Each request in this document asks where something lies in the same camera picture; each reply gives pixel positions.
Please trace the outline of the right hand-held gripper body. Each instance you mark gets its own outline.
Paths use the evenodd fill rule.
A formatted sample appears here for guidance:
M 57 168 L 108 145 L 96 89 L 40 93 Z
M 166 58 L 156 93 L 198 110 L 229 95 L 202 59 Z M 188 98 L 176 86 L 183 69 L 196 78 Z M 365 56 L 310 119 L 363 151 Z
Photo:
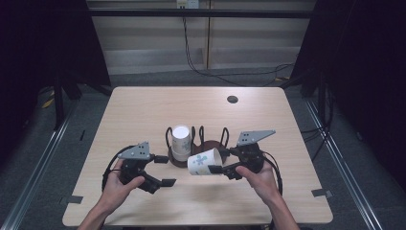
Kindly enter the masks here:
M 229 179 L 241 179 L 241 175 L 236 171 L 237 166 L 243 166 L 253 173 L 259 173 L 263 167 L 265 156 L 264 152 L 259 148 L 258 141 L 275 133 L 276 131 L 274 129 L 242 131 L 239 134 L 237 145 L 234 148 L 228 149 L 230 155 L 236 156 L 239 161 L 223 167 L 223 174 Z

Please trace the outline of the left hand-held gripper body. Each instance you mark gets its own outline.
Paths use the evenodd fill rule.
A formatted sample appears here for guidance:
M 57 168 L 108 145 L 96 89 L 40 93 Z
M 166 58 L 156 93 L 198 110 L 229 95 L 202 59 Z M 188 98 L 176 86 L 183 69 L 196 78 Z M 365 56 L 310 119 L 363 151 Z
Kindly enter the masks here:
M 143 142 L 135 146 L 128 146 L 118 153 L 118 158 L 123 159 L 121 166 L 120 180 L 127 184 L 137 176 L 143 176 L 145 182 L 139 186 L 139 189 L 154 194 L 161 186 L 161 180 L 147 174 L 145 167 L 148 163 L 154 162 L 153 154 L 149 151 L 149 142 Z

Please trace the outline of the floral print paper cup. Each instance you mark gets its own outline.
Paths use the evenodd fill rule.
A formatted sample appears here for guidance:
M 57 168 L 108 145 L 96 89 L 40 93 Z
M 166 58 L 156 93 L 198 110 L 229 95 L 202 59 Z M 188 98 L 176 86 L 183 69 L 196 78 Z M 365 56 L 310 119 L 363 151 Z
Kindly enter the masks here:
M 210 166 L 221 166 L 222 159 L 218 149 L 213 148 L 188 158 L 188 171 L 191 175 L 212 175 Z

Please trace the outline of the dark brown cup holder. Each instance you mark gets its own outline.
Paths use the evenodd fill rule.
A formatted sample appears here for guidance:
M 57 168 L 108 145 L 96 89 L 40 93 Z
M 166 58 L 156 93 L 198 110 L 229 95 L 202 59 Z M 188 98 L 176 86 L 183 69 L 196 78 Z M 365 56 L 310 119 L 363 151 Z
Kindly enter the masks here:
M 187 167 L 187 161 L 185 162 L 180 162 L 177 161 L 172 154 L 172 130 L 174 129 L 174 127 L 168 127 L 166 130 L 166 134 L 165 134 L 165 138 L 166 138 L 166 144 L 168 147 L 168 157 L 169 157 L 169 161 L 178 168 L 186 168 Z M 205 139 L 205 133 L 204 133 L 204 127 L 201 126 L 198 130 L 195 130 L 195 127 L 189 127 L 190 131 L 191 131 L 191 155 L 196 155 L 200 152 L 203 152 L 205 150 L 210 150 L 212 148 L 217 148 L 217 149 L 221 149 L 221 148 L 226 148 L 229 142 L 229 130 L 227 127 L 224 127 L 222 130 L 222 134 L 221 134 L 221 138 L 219 141 L 216 140 L 206 140 Z

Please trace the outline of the stack of white paper cups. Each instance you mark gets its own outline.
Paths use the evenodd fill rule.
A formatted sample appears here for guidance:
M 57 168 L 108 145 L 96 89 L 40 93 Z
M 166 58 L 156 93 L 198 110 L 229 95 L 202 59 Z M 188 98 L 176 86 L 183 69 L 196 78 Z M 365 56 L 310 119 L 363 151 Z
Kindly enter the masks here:
M 187 126 L 179 125 L 172 130 L 172 154 L 180 162 L 185 162 L 191 155 L 191 131 Z

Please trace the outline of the person's left hand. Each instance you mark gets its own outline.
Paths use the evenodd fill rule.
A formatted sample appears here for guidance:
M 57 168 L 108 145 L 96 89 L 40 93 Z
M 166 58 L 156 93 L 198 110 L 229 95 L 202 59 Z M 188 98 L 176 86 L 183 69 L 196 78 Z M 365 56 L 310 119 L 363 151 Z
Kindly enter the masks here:
M 143 176 L 137 176 L 127 184 L 123 184 L 120 180 L 123 162 L 123 160 L 119 160 L 107 176 L 107 181 L 100 198 L 100 205 L 106 214 L 113 213 L 124 203 L 134 189 L 145 182 Z

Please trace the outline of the person's right hand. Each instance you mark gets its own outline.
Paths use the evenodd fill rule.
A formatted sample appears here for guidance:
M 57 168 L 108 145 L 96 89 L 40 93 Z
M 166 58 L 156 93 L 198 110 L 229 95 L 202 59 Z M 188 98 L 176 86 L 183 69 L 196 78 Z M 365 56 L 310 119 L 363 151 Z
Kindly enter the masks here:
M 276 200 L 277 194 L 279 193 L 278 187 L 273 169 L 267 162 L 263 163 L 263 167 L 258 173 L 251 172 L 243 166 L 237 166 L 236 171 L 248 181 L 250 186 L 266 205 L 270 205 Z

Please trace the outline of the grey tape strip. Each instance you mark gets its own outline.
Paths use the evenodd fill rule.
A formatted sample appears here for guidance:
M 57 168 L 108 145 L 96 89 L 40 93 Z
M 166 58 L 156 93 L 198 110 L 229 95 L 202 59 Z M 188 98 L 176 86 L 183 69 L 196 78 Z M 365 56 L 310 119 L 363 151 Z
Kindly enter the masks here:
M 59 200 L 59 203 L 62 205 L 67 205 L 69 203 L 75 203 L 75 204 L 81 204 L 83 200 L 82 196 L 79 195 L 69 195 L 69 196 L 64 196 Z
M 333 193 L 330 190 L 326 189 L 316 189 L 311 191 L 314 197 L 318 196 L 325 196 L 326 198 L 330 198 L 333 196 Z

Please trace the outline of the black metal stand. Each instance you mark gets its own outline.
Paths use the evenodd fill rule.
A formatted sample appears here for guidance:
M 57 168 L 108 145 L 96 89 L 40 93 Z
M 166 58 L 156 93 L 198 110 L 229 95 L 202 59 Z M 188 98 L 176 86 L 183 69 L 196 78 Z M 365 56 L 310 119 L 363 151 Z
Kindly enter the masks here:
M 80 83 L 91 87 L 105 96 L 110 96 L 112 94 L 111 89 L 107 89 L 101 84 L 96 84 L 91 80 L 87 80 L 80 75 L 74 74 L 69 75 L 68 77 L 63 77 L 61 74 L 56 74 L 54 78 L 54 100 L 56 110 L 55 130 L 58 130 L 65 121 L 63 93 L 66 93 L 70 100 L 79 100 L 82 96 L 82 92 L 79 89 Z

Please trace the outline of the black horizontal bar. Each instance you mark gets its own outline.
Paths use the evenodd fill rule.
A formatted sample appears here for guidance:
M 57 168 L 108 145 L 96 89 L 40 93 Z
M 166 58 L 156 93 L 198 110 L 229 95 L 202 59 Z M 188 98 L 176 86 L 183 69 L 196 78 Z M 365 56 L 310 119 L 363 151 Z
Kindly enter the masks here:
M 89 10 L 92 16 L 152 16 L 152 17 L 243 17 L 308 19 L 312 11 L 243 11 L 243 10 L 181 10 L 181 9 L 102 9 Z

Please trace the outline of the black curtain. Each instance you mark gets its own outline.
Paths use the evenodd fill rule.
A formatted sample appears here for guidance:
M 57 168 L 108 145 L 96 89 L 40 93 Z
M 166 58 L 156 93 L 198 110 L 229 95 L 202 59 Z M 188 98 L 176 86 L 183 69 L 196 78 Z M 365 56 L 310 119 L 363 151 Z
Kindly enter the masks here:
M 0 169 L 10 161 L 39 90 L 108 85 L 86 0 L 0 0 Z
M 325 80 L 406 192 L 406 0 L 316 0 L 291 78 Z

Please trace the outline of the metal floor rail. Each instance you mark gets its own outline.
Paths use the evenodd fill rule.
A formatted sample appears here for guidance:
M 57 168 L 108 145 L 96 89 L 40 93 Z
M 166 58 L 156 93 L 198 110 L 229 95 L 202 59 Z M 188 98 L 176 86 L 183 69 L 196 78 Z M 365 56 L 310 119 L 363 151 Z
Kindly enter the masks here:
M 321 119 L 318 117 L 318 108 L 316 104 L 310 100 L 305 100 L 305 105 L 311 115 L 313 123 L 320 131 L 321 137 L 323 139 L 324 146 L 334 161 L 338 172 L 341 174 L 347 189 L 354 201 L 362 219 L 366 223 L 369 230 L 383 230 L 382 225 L 371 206 L 370 202 L 366 198 L 365 194 L 361 190 L 358 182 L 356 181 L 350 167 L 348 166 L 342 152 L 338 148 L 332 135 L 327 131 L 322 125 Z
M 35 165 L 28 182 L 24 186 L 23 191 L 19 195 L 16 202 L 13 204 L 5 222 L 0 227 L 0 230 L 18 230 L 23 218 L 25 217 L 28 208 L 30 207 L 39 184 L 47 171 L 50 162 L 55 155 L 55 152 L 64 136 L 64 133 L 69 126 L 71 117 L 75 113 L 79 104 L 79 100 L 71 103 L 70 108 L 62 120 L 58 129 L 53 132 L 50 141 L 48 142 L 45 150 L 43 151 L 39 161 Z

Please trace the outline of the white wall power outlet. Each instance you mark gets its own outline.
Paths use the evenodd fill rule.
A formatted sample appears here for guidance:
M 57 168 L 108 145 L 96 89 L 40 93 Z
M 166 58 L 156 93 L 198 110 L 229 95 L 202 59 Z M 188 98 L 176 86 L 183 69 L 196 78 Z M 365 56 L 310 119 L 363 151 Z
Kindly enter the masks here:
M 199 0 L 176 0 L 176 8 L 196 10 L 199 8 Z

